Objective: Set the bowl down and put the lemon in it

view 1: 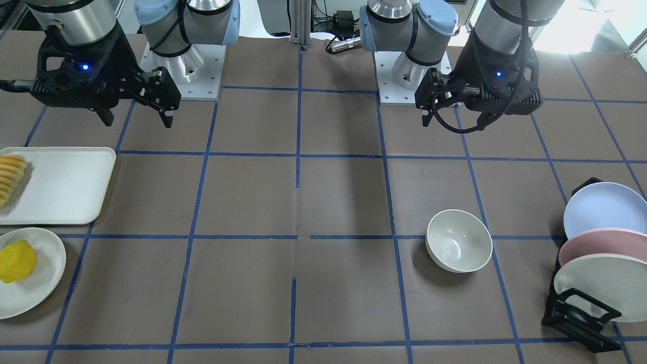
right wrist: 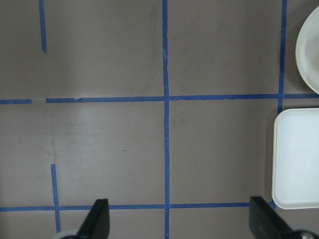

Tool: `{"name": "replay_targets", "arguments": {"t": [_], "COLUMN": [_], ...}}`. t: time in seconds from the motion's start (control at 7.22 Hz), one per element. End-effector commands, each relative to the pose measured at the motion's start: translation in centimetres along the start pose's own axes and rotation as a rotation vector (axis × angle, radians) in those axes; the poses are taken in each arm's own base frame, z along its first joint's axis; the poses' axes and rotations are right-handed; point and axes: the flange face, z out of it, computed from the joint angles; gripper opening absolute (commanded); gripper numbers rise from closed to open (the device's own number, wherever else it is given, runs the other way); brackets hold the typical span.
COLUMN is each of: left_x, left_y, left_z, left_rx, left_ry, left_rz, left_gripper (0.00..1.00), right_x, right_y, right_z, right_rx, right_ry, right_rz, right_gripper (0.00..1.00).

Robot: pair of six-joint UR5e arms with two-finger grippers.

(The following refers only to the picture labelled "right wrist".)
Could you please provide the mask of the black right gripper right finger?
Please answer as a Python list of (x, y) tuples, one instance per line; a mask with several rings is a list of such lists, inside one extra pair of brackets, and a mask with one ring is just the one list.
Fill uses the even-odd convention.
[(249, 201), (249, 229), (256, 239), (317, 239), (308, 230), (292, 229), (260, 196)]

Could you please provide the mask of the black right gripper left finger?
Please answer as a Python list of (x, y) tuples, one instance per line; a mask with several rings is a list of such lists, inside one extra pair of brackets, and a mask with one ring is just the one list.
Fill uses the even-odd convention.
[(108, 199), (98, 199), (93, 204), (78, 230), (65, 230), (55, 235), (56, 239), (107, 239), (110, 233)]

